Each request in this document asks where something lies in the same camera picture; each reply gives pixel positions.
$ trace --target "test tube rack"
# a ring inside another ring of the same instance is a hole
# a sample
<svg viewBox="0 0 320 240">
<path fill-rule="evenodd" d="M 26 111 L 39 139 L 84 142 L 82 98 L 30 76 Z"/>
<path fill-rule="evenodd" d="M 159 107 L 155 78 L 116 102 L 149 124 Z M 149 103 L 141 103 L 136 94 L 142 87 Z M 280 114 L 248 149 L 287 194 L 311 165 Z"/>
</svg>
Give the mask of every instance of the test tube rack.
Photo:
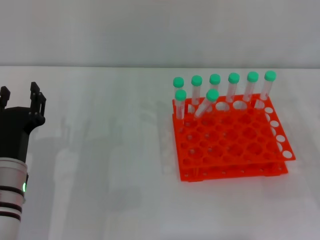
<svg viewBox="0 0 320 240">
<path fill-rule="evenodd" d="M 255 108 L 259 95 L 253 94 L 250 102 L 242 101 L 243 95 L 235 95 L 233 103 L 220 96 L 211 106 L 213 111 L 198 119 L 188 111 L 191 98 L 185 100 L 184 119 L 176 118 L 172 100 L 181 181 L 288 173 L 285 161 L 296 157 L 270 98 L 263 106 L 259 104 L 263 108 Z"/>
</svg>

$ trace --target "green screw cap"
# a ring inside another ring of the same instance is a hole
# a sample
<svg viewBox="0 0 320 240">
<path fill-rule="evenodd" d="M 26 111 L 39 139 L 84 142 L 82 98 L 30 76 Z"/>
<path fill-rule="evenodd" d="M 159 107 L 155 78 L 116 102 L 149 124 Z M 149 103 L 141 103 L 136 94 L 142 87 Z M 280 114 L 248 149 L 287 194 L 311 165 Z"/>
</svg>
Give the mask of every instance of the green screw cap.
<svg viewBox="0 0 320 240">
<path fill-rule="evenodd" d="M 210 102 L 215 102 L 219 97 L 219 92 L 215 89 L 210 89 L 205 96 Z"/>
<path fill-rule="evenodd" d="M 220 83 L 220 75 L 219 74 L 212 74 L 210 76 L 210 80 L 209 82 L 212 84 L 212 85 L 218 85 Z"/>
<path fill-rule="evenodd" d="M 179 89 L 175 92 L 175 99 L 178 101 L 184 101 L 187 98 L 187 93 L 185 90 Z"/>
<path fill-rule="evenodd" d="M 193 76 L 192 79 L 191 79 L 191 84 L 192 84 L 193 86 L 196 86 L 196 87 L 201 86 L 201 84 L 202 84 L 202 77 L 199 76 L 199 75 Z"/>
<path fill-rule="evenodd" d="M 240 76 L 238 73 L 232 72 L 229 75 L 228 81 L 231 84 L 237 84 L 239 82 Z"/>
<path fill-rule="evenodd" d="M 248 73 L 248 76 L 246 77 L 246 79 L 248 80 L 248 82 L 250 83 L 255 83 L 258 81 L 259 78 L 259 74 L 256 71 L 251 71 Z"/>
<path fill-rule="evenodd" d="M 185 82 L 184 79 L 180 76 L 177 76 L 173 79 L 173 86 L 175 88 L 182 88 L 184 86 Z"/>
<path fill-rule="evenodd" d="M 275 71 L 267 71 L 264 75 L 264 79 L 269 81 L 269 82 L 273 82 L 274 80 L 276 80 L 277 74 Z"/>
</svg>

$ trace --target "test tube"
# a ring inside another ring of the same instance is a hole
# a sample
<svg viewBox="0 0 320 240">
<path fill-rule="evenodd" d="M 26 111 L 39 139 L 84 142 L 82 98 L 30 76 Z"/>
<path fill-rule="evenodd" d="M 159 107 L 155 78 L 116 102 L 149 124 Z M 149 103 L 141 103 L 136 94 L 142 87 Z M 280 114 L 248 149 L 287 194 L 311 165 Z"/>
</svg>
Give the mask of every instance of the test tube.
<svg viewBox="0 0 320 240">
<path fill-rule="evenodd" d="M 252 93 L 254 92 L 255 89 L 255 84 L 258 81 L 259 74 L 255 71 L 251 71 L 248 73 L 248 76 L 246 77 L 247 83 L 243 95 L 243 101 L 249 102 L 252 97 Z"/>
<path fill-rule="evenodd" d="M 228 86 L 228 91 L 226 92 L 226 97 L 225 100 L 228 103 L 232 103 L 235 98 L 235 93 L 237 89 L 237 83 L 239 82 L 240 76 L 238 73 L 232 72 L 229 75 L 228 81 L 229 81 L 229 86 Z"/>
<path fill-rule="evenodd" d="M 175 115 L 176 119 L 184 119 L 185 117 L 185 101 L 187 93 L 183 89 L 175 92 Z"/>
<path fill-rule="evenodd" d="M 214 104 L 219 97 L 219 92 L 216 89 L 210 89 L 206 95 L 202 103 L 199 105 L 198 109 L 195 111 L 194 117 L 200 118 L 205 111 Z"/>
<path fill-rule="evenodd" d="M 199 75 L 195 75 L 191 79 L 191 84 L 193 85 L 192 87 L 192 101 L 191 103 L 193 105 L 198 105 L 199 104 L 199 98 L 200 98 L 200 88 L 202 84 L 202 77 Z"/>
<path fill-rule="evenodd" d="M 267 71 L 264 75 L 264 83 L 263 83 L 263 87 L 262 87 L 262 91 L 260 93 L 260 99 L 262 101 L 267 100 L 271 87 L 272 87 L 272 83 L 274 82 L 274 80 L 276 80 L 277 74 L 275 71 Z"/>
<path fill-rule="evenodd" d="M 185 82 L 184 79 L 180 76 L 177 76 L 173 79 L 173 86 L 174 86 L 174 97 L 176 97 L 176 92 L 179 89 L 182 89 L 184 86 Z"/>
<path fill-rule="evenodd" d="M 212 74 L 210 76 L 210 79 L 209 79 L 209 82 L 210 82 L 210 85 L 211 85 L 210 88 L 218 90 L 220 80 L 221 80 L 221 78 L 220 78 L 219 74 Z"/>
</svg>

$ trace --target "white table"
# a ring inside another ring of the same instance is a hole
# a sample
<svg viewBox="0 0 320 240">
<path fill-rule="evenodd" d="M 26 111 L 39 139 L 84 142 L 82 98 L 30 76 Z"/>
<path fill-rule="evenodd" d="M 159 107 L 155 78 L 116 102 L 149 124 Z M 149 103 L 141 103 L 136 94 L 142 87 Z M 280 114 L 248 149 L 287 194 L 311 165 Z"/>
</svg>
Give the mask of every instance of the white table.
<svg viewBox="0 0 320 240">
<path fill-rule="evenodd" d="M 172 80 L 251 69 L 0 67 L 8 107 L 47 98 L 32 132 L 21 240 L 318 240 L 320 70 L 278 69 L 271 100 L 297 160 L 289 174 L 180 182 Z M 261 89 L 265 69 L 256 69 Z"/>
</svg>

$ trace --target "black ring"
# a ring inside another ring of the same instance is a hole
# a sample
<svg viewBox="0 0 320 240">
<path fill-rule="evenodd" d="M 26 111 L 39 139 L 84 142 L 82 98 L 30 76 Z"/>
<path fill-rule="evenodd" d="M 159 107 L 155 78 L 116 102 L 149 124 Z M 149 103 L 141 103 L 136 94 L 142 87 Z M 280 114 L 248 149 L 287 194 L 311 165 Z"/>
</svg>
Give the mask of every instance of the black ring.
<svg viewBox="0 0 320 240">
<path fill-rule="evenodd" d="M 9 202 L 0 201 L 0 208 L 14 209 L 14 210 L 18 210 L 20 213 L 22 213 L 22 207 L 20 207 L 19 205 L 13 204 L 13 203 L 9 203 Z"/>
<path fill-rule="evenodd" d="M 0 216 L 18 219 L 21 222 L 21 217 L 18 214 L 12 212 L 0 211 Z"/>
<path fill-rule="evenodd" d="M 0 190 L 14 192 L 14 193 L 20 194 L 22 197 L 25 196 L 25 194 L 22 190 L 15 188 L 13 186 L 0 186 Z"/>
</svg>

